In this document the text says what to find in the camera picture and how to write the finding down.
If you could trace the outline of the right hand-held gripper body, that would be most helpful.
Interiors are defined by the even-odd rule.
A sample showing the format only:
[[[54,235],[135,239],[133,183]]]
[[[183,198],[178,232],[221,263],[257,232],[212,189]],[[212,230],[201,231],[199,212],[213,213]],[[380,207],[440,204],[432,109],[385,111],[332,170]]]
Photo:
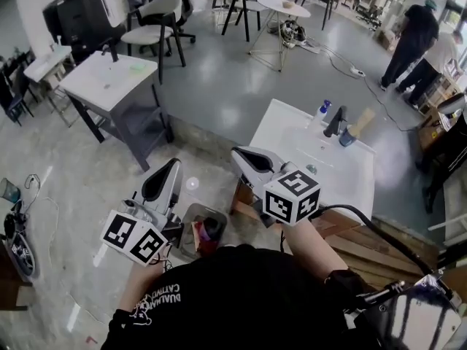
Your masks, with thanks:
[[[262,212],[294,226],[319,207],[321,186],[306,170],[292,163],[263,186]]]

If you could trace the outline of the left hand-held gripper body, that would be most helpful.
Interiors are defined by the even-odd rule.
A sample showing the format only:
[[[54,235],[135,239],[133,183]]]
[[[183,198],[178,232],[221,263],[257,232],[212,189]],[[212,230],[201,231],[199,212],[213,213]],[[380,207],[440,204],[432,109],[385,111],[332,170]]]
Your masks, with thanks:
[[[109,213],[101,242],[144,267],[161,260],[166,246],[181,243],[182,220],[174,213],[178,200],[174,194],[166,204],[149,202],[134,193]]]

